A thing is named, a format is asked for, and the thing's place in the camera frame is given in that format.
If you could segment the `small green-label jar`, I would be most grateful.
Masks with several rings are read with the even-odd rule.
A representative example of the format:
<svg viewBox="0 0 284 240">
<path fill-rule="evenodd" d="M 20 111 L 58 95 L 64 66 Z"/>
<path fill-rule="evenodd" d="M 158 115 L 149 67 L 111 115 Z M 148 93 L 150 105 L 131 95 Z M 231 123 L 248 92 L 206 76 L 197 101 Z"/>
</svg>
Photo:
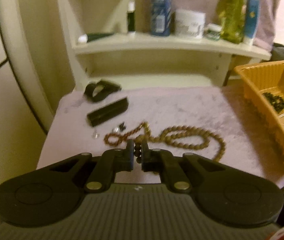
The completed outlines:
<svg viewBox="0 0 284 240">
<path fill-rule="evenodd" d="M 218 41 L 220 39 L 222 26 L 210 23 L 205 30 L 205 37 L 210 40 Z"/>
</svg>

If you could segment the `black white lip balm stick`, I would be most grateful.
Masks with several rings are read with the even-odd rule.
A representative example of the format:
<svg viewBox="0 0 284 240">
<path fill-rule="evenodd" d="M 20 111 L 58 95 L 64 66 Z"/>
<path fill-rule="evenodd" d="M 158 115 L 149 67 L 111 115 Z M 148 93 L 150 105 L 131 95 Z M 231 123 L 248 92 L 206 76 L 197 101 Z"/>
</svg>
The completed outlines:
<svg viewBox="0 0 284 240">
<path fill-rule="evenodd" d="M 130 1 L 127 6 L 127 28 L 128 33 L 135 32 L 135 2 Z"/>
</svg>

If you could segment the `white cream jar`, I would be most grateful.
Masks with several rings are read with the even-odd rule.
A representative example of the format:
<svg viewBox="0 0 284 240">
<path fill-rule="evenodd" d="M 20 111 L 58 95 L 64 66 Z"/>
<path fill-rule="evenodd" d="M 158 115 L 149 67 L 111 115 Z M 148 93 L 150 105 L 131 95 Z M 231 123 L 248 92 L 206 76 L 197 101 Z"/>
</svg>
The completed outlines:
<svg viewBox="0 0 284 240">
<path fill-rule="evenodd" d="M 205 13 L 177 9 L 175 12 L 175 34 L 188 38 L 203 38 Z"/>
</svg>

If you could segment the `cream wooden shelf unit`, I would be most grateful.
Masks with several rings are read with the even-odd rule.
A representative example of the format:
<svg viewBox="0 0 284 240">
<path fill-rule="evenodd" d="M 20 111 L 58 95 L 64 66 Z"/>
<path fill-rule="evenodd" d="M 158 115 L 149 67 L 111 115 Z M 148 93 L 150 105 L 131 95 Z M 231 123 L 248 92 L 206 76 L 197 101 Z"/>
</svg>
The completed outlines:
<svg viewBox="0 0 284 240">
<path fill-rule="evenodd" d="M 35 20 L 31 33 L 41 35 L 41 68 L 52 69 L 49 59 L 61 56 L 69 64 L 67 79 L 74 90 L 83 91 L 91 81 L 106 79 L 124 89 L 144 87 L 223 86 L 235 62 L 261 62 L 271 54 L 259 47 L 224 40 L 191 39 L 175 35 L 151 36 L 126 33 L 129 0 L 57 0 L 63 38 L 50 49 L 50 27 Z M 0 0 L 0 31 L 13 73 L 38 124 L 48 131 L 53 121 L 38 69 L 34 65 L 21 16 L 19 0 Z M 83 34 L 114 33 L 86 44 Z"/>
</svg>

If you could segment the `orange plastic tray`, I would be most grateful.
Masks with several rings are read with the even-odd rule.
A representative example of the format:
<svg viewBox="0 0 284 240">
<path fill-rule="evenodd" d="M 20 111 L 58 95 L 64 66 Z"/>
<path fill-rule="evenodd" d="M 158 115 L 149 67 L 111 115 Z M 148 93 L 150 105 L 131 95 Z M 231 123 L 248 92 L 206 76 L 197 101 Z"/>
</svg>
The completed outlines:
<svg viewBox="0 0 284 240">
<path fill-rule="evenodd" d="M 284 155 L 284 61 L 235 67 L 244 96 L 257 109 Z"/>
</svg>

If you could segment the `small pearl earring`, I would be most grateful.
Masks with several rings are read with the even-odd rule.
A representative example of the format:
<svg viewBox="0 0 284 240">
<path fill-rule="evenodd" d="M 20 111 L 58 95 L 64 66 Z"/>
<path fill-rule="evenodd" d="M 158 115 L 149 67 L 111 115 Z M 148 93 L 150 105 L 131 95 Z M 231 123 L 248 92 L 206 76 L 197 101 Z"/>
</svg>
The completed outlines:
<svg viewBox="0 0 284 240">
<path fill-rule="evenodd" d="M 119 132 L 120 132 L 120 128 L 119 128 L 119 127 L 115 127 L 115 128 L 113 129 L 113 132 L 114 132 L 114 133 L 119 133 Z"/>
</svg>

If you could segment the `blue spray bottle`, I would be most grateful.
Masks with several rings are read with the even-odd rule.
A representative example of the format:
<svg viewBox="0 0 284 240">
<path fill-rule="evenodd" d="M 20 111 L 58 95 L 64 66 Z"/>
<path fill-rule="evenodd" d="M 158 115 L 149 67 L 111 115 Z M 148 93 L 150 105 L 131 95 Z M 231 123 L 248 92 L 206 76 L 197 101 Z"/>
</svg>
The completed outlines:
<svg viewBox="0 0 284 240">
<path fill-rule="evenodd" d="M 151 34 L 167 37 L 170 35 L 171 0 L 151 1 Z"/>
</svg>

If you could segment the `dark green tube white cap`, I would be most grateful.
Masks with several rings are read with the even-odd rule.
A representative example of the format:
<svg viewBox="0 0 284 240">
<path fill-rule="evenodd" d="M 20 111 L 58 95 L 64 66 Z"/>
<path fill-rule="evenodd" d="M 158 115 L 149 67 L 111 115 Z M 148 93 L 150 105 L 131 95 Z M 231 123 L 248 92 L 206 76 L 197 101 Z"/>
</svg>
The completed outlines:
<svg viewBox="0 0 284 240">
<path fill-rule="evenodd" d="M 77 39 L 78 44 L 86 44 L 92 41 L 96 41 L 105 37 L 113 36 L 114 33 L 91 33 L 83 34 Z"/>
</svg>

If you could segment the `small crystal stud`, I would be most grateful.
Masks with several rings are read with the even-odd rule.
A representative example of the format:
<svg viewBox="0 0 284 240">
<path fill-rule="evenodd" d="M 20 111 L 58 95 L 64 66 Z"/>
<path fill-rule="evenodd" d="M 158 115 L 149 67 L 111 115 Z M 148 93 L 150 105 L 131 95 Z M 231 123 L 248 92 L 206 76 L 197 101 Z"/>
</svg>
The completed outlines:
<svg viewBox="0 0 284 240">
<path fill-rule="evenodd" d="M 96 131 L 94 131 L 93 134 L 92 134 L 93 139 L 97 139 L 99 136 L 100 136 L 99 133 L 96 132 Z"/>
</svg>

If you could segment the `blue white cream tube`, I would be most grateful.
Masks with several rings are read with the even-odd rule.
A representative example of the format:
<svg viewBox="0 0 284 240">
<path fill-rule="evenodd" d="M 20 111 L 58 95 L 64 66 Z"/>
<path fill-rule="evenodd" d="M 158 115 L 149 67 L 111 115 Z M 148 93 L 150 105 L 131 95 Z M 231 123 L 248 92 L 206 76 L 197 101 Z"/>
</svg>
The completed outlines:
<svg viewBox="0 0 284 240">
<path fill-rule="evenodd" d="M 247 0 L 243 43 L 252 46 L 256 36 L 260 13 L 260 0 Z"/>
</svg>

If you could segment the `black rectangular box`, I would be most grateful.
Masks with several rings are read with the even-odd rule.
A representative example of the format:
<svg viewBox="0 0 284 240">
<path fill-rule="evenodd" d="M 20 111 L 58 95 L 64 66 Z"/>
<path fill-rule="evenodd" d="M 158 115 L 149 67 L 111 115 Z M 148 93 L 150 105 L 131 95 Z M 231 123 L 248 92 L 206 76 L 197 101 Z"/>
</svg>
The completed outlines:
<svg viewBox="0 0 284 240">
<path fill-rule="evenodd" d="M 127 111 L 129 106 L 128 99 L 123 98 L 109 105 L 94 110 L 87 114 L 87 120 L 92 127 L 99 126 L 104 122 L 113 119 Z"/>
</svg>

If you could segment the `lavender hanging towel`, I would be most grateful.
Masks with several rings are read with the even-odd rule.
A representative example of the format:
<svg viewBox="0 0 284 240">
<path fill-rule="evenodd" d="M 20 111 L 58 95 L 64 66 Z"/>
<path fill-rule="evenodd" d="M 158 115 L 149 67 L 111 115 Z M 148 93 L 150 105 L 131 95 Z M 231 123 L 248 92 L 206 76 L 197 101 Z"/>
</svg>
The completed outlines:
<svg viewBox="0 0 284 240">
<path fill-rule="evenodd" d="M 203 14 L 206 23 L 221 26 L 221 38 L 246 42 L 271 51 L 276 35 L 280 0 L 137 0 L 139 28 L 153 36 L 168 37 L 177 11 Z"/>
</svg>

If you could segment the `black wristwatch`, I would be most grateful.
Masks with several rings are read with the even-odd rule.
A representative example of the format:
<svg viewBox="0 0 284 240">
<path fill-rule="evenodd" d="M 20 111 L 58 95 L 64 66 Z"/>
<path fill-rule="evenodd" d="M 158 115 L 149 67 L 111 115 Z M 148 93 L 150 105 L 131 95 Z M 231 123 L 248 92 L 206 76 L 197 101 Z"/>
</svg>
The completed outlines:
<svg viewBox="0 0 284 240">
<path fill-rule="evenodd" d="M 83 95 L 91 102 L 97 103 L 105 100 L 107 96 L 121 91 L 121 85 L 101 79 L 98 82 L 90 82 L 86 85 Z"/>
</svg>

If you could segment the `green olive spray bottle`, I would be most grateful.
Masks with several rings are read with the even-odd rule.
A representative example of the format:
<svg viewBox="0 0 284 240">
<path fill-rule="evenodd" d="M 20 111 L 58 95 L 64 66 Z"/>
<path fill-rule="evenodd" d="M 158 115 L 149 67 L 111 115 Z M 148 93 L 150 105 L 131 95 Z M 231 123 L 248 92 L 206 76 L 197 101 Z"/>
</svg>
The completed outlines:
<svg viewBox="0 0 284 240">
<path fill-rule="evenodd" d="M 225 0 L 220 14 L 223 40 L 239 44 L 243 40 L 246 0 Z"/>
</svg>

